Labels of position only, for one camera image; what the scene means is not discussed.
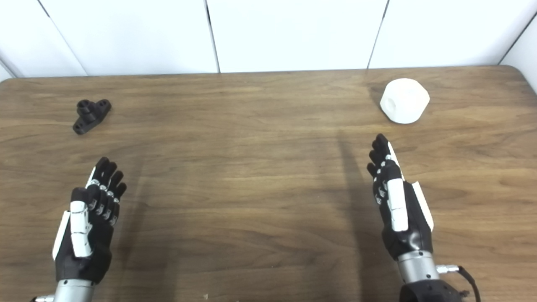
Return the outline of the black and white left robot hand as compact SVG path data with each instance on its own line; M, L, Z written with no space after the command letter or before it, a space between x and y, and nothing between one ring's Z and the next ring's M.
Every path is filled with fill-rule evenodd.
M63 213L52 259L57 281L79 279L98 284L109 270L111 242L127 187L117 163L102 157L84 187L71 193Z

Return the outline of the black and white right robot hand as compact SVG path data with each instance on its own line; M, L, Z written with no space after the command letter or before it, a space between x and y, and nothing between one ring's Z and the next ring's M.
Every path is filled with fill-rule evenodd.
M384 224L382 241L393 259L424 250L433 252L435 226L419 182L405 179L391 142L378 134L369 153L368 172L373 179L373 195Z

